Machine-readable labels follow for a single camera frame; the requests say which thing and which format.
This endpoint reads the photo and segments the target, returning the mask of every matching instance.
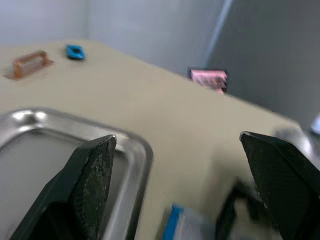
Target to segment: table surface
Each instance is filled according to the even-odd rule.
[[[83,46],[86,60],[67,59],[67,43]],[[46,51],[54,65],[20,81],[2,76],[14,58],[37,50]],[[90,40],[0,48],[0,56],[0,114],[48,107],[134,132],[149,142],[154,162],[139,240],[161,238],[173,202],[215,220],[235,178],[251,179],[241,131],[271,134],[274,128],[299,127]]]

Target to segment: white wall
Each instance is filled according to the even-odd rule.
[[[234,0],[208,63],[228,92],[308,128],[320,112],[320,1]]]
[[[225,0],[92,0],[89,37],[185,75],[204,67]]]
[[[0,44],[88,38],[88,0],[0,0]]]

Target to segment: metal tray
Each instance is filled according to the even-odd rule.
[[[133,239],[153,161],[151,147],[134,134],[46,108],[0,116],[0,239],[10,239],[78,145],[108,134],[116,135],[117,145],[102,239]]]

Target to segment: copper bracket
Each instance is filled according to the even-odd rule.
[[[29,66],[24,67],[24,65],[32,60],[35,60],[36,58],[42,58],[41,64],[30,64]],[[50,66],[53,63],[54,61],[48,59],[48,55],[45,51],[36,51],[14,60],[13,72],[4,75],[4,77],[8,79],[20,80],[40,69]]]

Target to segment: beige table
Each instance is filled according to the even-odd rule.
[[[82,45],[87,60],[67,59],[66,43]],[[2,77],[15,57],[35,50],[48,52],[55,64],[21,81]],[[154,163],[139,240],[159,239],[173,202],[214,221],[235,176],[251,176],[241,131],[270,134],[276,127],[298,126],[89,40],[0,48],[0,56],[0,114],[48,107],[135,132],[149,142]]]

